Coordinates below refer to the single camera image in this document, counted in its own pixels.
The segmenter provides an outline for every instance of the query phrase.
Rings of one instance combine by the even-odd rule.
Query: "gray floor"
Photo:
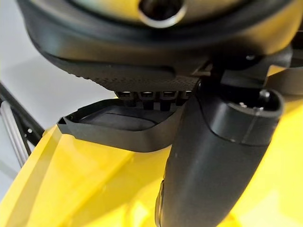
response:
[[[0,80],[44,127],[61,116],[115,94],[56,68],[32,46],[14,0],[0,4]],[[0,200],[19,171],[0,118]]]

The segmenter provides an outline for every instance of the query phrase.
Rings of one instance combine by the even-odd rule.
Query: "black plastic housing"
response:
[[[186,103],[156,205],[162,227],[217,226],[245,190],[270,143],[283,110],[281,96],[270,91],[261,107],[262,102],[252,102],[254,92],[237,96],[246,102],[239,104],[233,95],[222,99],[224,88],[219,90],[202,83]]]
[[[236,63],[284,49],[302,17],[300,0],[253,0],[220,18],[157,30],[96,17],[66,0],[18,4],[42,55],[114,91],[192,90],[208,60]]]

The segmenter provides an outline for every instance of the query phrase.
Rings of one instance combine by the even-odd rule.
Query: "black plastic part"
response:
[[[114,91],[192,90],[193,73],[209,60],[285,48],[302,16],[299,0],[249,1],[220,18],[157,30],[96,17],[68,1],[18,4],[30,37],[50,62]],[[145,76],[145,69],[161,78]]]
[[[298,34],[293,40],[294,49],[291,68],[268,78],[266,86],[286,95],[303,95],[303,34]]]
[[[15,116],[18,116],[23,130],[27,135],[27,140],[33,145],[37,145],[42,138],[44,129],[36,120],[23,108],[23,106],[11,95],[11,93],[0,83],[0,101],[8,101]]]
[[[62,133],[111,147],[152,152],[172,144],[183,107],[171,112],[125,107],[109,99],[79,109],[59,120]]]
[[[248,65],[255,61],[251,67],[243,70],[225,70],[221,83],[234,87],[263,88],[270,72],[270,67],[275,65],[288,68],[291,64],[293,50],[290,46],[272,55],[259,58],[258,56],[247,56],[237,64]]]
[[[276,96],[277,103],[274,103],[271,114],[266,111],[255,113],[252,119],[250,110],[245,110],[249,107],[227,107],[224,106],[227,101],[221,100],[222,108],[217,108],[217,100],[210,99],[208,93],[218,91],[218,88],[211,84],[205,86],[211,88],[203,90],[201,87],[198,94],[186,103],[167,161],[163,191],[160,192],[162,207],[158,208],[162,227],[217,226],[251,180],[281,114],[280,96]],[[229,108],[233,108],[234,113],[231,114]],[[244,120],[233,124],[233,118]],[[243,132],[248,134],[247,137],[252,136],[252,140],[243,141],[243,136],[239,136],[239,141],[223,138],[226,132],[220,130],[222,124],[231,135]],[[264,127],[268,128],[265,129],[268,135],[264,134]]]

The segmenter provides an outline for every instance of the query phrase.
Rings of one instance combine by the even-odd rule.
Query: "yellow surface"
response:
[[[155,227],[169,149],[134,153],[53,127],[2,201],[0,227]],[[303,227],[302,100],[288,99],[265,157],[219,226]]]

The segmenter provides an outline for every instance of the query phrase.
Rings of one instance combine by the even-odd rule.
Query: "metal screw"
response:
[[[255,58],[256,58],[255,55],[247,55],[247,56],[246,56],[246,60],[249,60],[249,61],[252,61],[252,60],[254,60]]]

